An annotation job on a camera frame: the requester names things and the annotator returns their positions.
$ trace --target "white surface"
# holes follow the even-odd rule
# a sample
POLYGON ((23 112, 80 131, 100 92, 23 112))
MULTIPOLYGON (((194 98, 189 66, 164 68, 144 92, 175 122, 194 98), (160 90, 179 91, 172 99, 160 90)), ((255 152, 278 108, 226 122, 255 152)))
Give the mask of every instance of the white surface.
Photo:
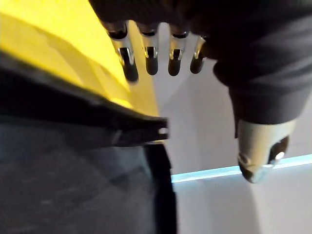
MULTIPOLYGON (((153 76, 160 114, 169 118, 167 150, 173 174, 237 165, 237 141, 227 88, 213 75, 215 61, 207 60, 201 73, 190 72, 197 37, 189 35, 176 77, 168 74, 169 29, 161 24, 158 73, 153 76)), ((285 157, 312 153, 312 97, 291 137, 285 157)))
POLYGON ((277 169, 256 185, 242 175, 175 183, 179 233, 309 234, 311 169, 277 169))

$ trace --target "black plastic edge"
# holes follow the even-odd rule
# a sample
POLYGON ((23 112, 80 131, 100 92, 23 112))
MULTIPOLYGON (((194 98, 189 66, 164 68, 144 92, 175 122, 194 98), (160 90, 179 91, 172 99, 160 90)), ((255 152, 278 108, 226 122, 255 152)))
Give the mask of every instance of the black plastic edge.
POLYGON ((0 115, 122 130, 166 124, 0 51, 0 115))

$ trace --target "black fabric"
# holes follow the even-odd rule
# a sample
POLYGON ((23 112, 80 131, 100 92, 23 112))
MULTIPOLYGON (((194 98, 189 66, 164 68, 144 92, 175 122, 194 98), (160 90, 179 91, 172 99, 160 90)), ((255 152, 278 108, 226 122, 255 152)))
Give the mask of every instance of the black fabric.
POLYGON ((90 2, 104 21, 175 19, 207 36, 202 52, 217 60, 236 120, 276 124, 300 115, 312 86, 312 0, 90 2))
POLYGON ((163 145, 110 129, 0 116, 1 234, 175 234, 163 145))

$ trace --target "blue light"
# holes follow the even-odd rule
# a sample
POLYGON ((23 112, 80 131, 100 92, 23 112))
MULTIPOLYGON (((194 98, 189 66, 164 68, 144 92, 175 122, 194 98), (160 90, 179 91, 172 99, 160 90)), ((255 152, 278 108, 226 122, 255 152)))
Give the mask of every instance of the blue light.
MULTIPOLYGON (((290 157, 280 160, 279 164, 277 164, 274 169, 285 168, 285 167, 294 167, 300 166, 305 164, 312 163, 312 154, 311 155, 304 155, 298 157, 290 157)), ((241 171, 238 166, 232 167, 223 167, 223 168, 216 168, 210 169, 205 171, 198 171, 198 172, 188 172, 188 173, 181 173, 171 176, 172 183, 180 183, 185 181, 192 181, 198 179, 209 179, 209 178, 216 178, 222 176, 232 176, 241 174, 241 171)))

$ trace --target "chrome part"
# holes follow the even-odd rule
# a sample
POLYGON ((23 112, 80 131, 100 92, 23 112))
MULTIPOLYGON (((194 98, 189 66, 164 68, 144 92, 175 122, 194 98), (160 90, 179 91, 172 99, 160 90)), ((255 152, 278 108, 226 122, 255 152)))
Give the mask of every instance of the chrome part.
POLYGON ((187 32, 185 32, 185 37, 175 37, 174 35, 170 36, 170 49, 169 49, 169 58, 181 60, 183 52, 185 50, 187 32))
POLYGON ((238 165, 251 183, 260 182, 284 156, 296 120, 281 124, 238 123, 238 165))
POLYGON ((158 32, 155 32, 154 35, 149 36, 147 34, 141 33, 142 38, 142 45, 144 50, 144 55, 146 58, 149 58, 150 56, 153 58, 157 58, 158 55, 158 32))
POLYGON ((111 38, 111 41, 122 66, 125 65, 125 61, 129 61, 129 63, 133 65, 135 57, 133 53, 132 44, 129 39, 129 34, 127 33, 127 35, 122 39, 111 38), (121 53, 122 48, 124 48, 127 51, 127 53, 121 53))
POLYGON ((196 43, 196 47, 195 47, 195 52, 194 52, 194 58, 195 59, 198 59, 201 47, 203 46, 203 44, 205 42, 206 41, 205 41, 205 39, 203 37, 198 37, 198 40, 197 40, 197 43, 196 43))

